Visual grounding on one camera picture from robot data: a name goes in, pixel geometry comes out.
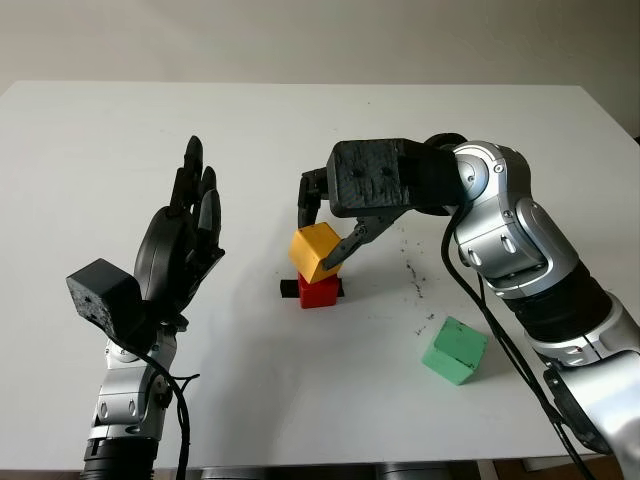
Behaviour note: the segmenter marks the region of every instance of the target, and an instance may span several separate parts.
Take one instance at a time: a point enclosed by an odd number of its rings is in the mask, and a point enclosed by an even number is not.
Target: red block
[[[302,308],[329,307],[336,304],[340,281],[337,275],[309,284],[298,274],[298,292]]]

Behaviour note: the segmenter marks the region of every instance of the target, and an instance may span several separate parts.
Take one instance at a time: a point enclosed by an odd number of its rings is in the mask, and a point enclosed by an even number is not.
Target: green block
[[[447,317],[422,363],[454,385],[460,385],[478,368],[488,341],[486,335]]]

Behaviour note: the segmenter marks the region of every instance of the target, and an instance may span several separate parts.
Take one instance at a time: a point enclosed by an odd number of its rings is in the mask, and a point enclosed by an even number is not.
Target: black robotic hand
[[[452,149],[466,139],[457,133],[434,135],[424,143],[402,138],[337,143],[325,168],[302,174],[298,228],[315,223],[321,200],[337,217],[356,217],[356,227],[323,262],[339,265],[372,242],[403,213],[417,210],[448,215],[465,190]]]
[[[127,350],[146,352],[160,325],[183,331],[188,322],[180,313],[224,255],[216,175],[202,169],[202,143],[193,136],[171,202],[142,240],[134,277],[98,259],[67,278],[80,316]]]

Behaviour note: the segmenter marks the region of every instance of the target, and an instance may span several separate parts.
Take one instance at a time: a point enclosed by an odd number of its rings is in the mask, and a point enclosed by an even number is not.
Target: robotic arm
[[[181,312],[224,255],[215,172],[202,168],[202,144],[192,137],[171,202],[156,213],[142,240],[134,276],[99,259],[67,278],[80,316],[109,337],[83,479],[151,478],[173,394],[183,430],[177,478],[184,478],[189,418],[184,385],[178,387],[168,371],[176,333],[188,325]]]
[[[321,199],[355,230],[323,262],[330,269],[404,212],[466,214],[454,238],[460,259],[485,280],[526,330],[548,370],[564,422],[588,448],[613,452],[625,478],[640,476],[640,327],[604,291],[531,197],[524,157],[489,142],[441,134],[338,143],[327,167],[304,173],[298,225]]]

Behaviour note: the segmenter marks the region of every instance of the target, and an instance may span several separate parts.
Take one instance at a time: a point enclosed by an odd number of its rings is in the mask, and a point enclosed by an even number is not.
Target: white wall
[[[579,84],[640,134],[638,0],[2,0],[17,79]]]

